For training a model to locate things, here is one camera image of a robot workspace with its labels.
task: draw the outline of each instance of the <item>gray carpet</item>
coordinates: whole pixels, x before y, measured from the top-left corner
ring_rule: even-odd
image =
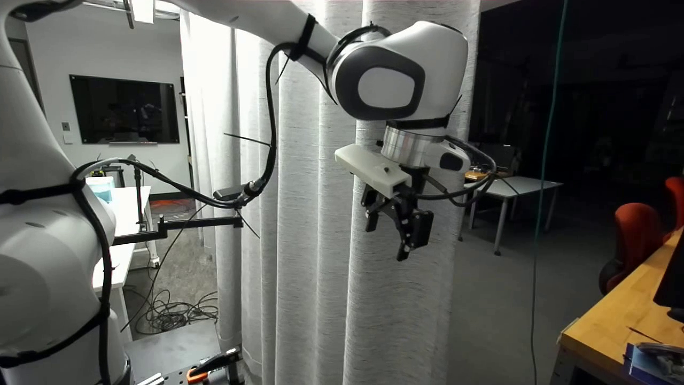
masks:
[[[456,258],[449,384],[532,383],[534,199],[518,207],[516,220],[505,225],[501,256],[492,252],[495,211],[478,214],[477,227],[463,232],[464,249]],[[614,252],[613,212],[612,206],[588,206],[561,198],[551,231],[540,239],[535,333],[539,384],[548,384],[560,330],[601,298],[597,277]],[[160,254],[171,240],[157,242]],[[148,273],[156,271],[130,272],[127,284],[145,294]],[[216,290],[215,280],[213,258],[201,247],[197,230],[189,229],[159,271],[155,292],[167,288],[172,299],[195,302]],[[132,316],[142,300],[130,290],[125,296]],[[149,332],[145,322],[140,329]],[[133,332],[133,337],[141,336]]]

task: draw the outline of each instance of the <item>curtain fold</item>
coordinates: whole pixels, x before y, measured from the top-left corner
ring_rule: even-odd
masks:
[[[391,31],[417,20],[458,28],[469,40],[469,60],[449,129],[467,137],[479,0],[298,5],[337,36],[370,21]],[[264,81],[272,46],[188,13],[181,32],[195,182],[211,194],[263,171],[266,146],[223,132],[270,141]],[[273,80],[285,62],[282,54],[274,61]],[[241,212],[260,238],[247,227],[204,235],[217,257],[222,348],[242,342],[254,383],[444,384],[462,210],[422,203],[435,212],[430,244],[397,262],[391,220],[365,233],[363,185],[334,161],[334,150],[352,142],[377,152],[384,124],[356,122],[294,62],[273,91],[278,166]],[[462,185],[454,174],[436,177],[451,189]]]

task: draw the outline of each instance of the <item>red chair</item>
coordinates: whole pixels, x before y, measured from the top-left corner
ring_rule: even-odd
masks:
[[[660,217],[643,203],[628,203],[615,211],[615,258],[598,275],[598,287],[606,295],[663,245]]]
[[[684,178],[669,177],[665,180],[665,187],[670,191],[674,200],[674,208],[677,213],[677,224],[674,226],[676,230],[684,226]]]

